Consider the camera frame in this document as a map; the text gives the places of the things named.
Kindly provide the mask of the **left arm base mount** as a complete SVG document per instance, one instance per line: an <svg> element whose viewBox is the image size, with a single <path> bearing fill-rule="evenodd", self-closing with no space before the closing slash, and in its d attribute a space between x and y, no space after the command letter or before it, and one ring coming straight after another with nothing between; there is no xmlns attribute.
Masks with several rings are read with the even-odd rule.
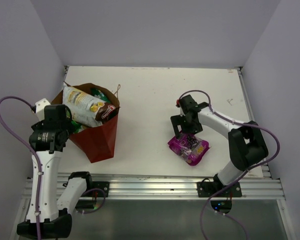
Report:
<svg viewBox="0 0 300 240"><path fill-rule="evenodd" d="M102 190L105 193L105 197L107 198L109 196L109 191L110 191L110 182L109 181L94 181L91 188L98 189L98 190L93 190L93 191L86 193L84 195L85 197L92 197L93 199L103 198L104 194L100 191L100 190Z"/></svg>

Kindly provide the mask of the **green white chips bag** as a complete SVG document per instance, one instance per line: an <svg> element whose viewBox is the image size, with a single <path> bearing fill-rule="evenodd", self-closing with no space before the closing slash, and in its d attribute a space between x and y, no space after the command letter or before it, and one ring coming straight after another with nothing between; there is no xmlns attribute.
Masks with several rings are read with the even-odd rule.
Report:
<svg viewBox="0 0 300 240"><path fill-rule="evenodd" d="M82 123L76 122L74 120L71 121L71 124L72 124L72 130L71 130L72 134L78 134L89 128L88 126L86 126Z"/></svg>

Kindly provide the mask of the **dark green snack bag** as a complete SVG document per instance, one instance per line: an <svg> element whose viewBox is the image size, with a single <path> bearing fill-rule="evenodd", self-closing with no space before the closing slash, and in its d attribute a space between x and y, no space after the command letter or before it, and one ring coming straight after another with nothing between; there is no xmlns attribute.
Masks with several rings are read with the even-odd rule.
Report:
<svg viewBox="0 0 300 240"><path fill-rule="evenodd" d="M108 97L101 90L92 87L90 89L90 92L91 92L92 96L94 96L100 100L103 100L106 103L111 103L111 101L108 99Z"/></svg>

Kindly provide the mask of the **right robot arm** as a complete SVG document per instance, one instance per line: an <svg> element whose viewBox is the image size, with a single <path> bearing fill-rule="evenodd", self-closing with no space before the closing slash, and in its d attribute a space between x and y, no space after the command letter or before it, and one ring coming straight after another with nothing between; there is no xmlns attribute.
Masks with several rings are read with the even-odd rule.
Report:
<svg viewBox="0 0 300 240"><path fill-rule="evenodd" d="M204 126L221 134L228 141L230 160L213 177L212 182L201 183L201 188L205 191L225 196L231 190L231 183L268 156L268 148L256 122L232 120L213 110L208 102L197 103L189 94L179 98L176 107L180 109L180 113L170 118L174 137L168 142L168 146L190 166L197 165L209 149L207 141L196 137Z"/></svg>

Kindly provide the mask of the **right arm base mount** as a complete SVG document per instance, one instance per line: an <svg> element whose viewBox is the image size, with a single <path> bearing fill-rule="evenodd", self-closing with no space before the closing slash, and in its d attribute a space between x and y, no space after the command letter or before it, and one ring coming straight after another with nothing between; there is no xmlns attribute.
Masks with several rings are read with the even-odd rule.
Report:
<svg viewBox="0 0 300 240"><path fill-rule="evenodd" d="M219 180L211 181L209 178L204 178L202 181L196 183L196 190L199 198L209 198L225 187L226 186L222 185ZM231 185L229 188L216 195L218 198L240 198L242 196L243 194L239 182Z"/></svg>

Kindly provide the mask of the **brown yellow chips bag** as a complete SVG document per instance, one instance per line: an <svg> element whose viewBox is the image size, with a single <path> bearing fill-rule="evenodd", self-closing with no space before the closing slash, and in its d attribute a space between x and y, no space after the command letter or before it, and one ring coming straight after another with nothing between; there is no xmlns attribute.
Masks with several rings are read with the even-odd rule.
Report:
<svg viewBox="0 0 300 240"><path fill-rule="evenodd" d="M62 103L70 109L73 121L91 128L108 121L116 110L111 103L72 86L63 88Z"/></svg>

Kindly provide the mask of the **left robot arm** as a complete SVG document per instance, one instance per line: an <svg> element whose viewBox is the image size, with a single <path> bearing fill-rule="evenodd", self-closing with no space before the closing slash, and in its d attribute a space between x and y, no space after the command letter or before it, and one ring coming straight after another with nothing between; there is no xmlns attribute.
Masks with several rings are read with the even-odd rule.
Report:
<svg viewBox="0 0 300 240"><path fill-rule="evenodd" d="M31 201L25 221L17 234L31 239L67 238L72 229L72 213L81 196L93 193L89 172L73 172L65 190L57 197L58 169L63 149L74 132L70 109L64 104L46 105L40 121L34 124L29 145L32 151L33 178Z"/></svg>

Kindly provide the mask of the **purple candy bag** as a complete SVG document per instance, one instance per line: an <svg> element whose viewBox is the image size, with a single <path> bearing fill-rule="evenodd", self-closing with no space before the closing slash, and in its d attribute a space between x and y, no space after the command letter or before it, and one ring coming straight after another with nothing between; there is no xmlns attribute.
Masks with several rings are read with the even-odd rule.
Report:
<svg viewBox="0 0 300 240"><path fill-rule="evenodd" d="M210 149L208 141L196 137L194 134L183 132L180 132L179 137L174 136L167 144L170 150L190 166L199 164Z"/></svg>

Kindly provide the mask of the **red brown paper bag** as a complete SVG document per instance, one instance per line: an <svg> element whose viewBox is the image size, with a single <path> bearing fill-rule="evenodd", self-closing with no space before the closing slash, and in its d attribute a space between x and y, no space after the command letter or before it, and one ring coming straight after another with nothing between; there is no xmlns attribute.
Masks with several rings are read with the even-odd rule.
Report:
<svg viewBox="0 0 300 240"><path fill-rule="evenodd" d="M91 95L91 88L99 89L108 97L111 104L116 107L116 110L110 115L108 121L104 122L101 126L89 127L82 132L69 136L69 139L86 154L91 163L113 158L120 108L118 97L108 89L92 83L77 86L66 84L64 87L74 87L89 95ZM52 100L51 104L63 104L63 90Z"/></svg>

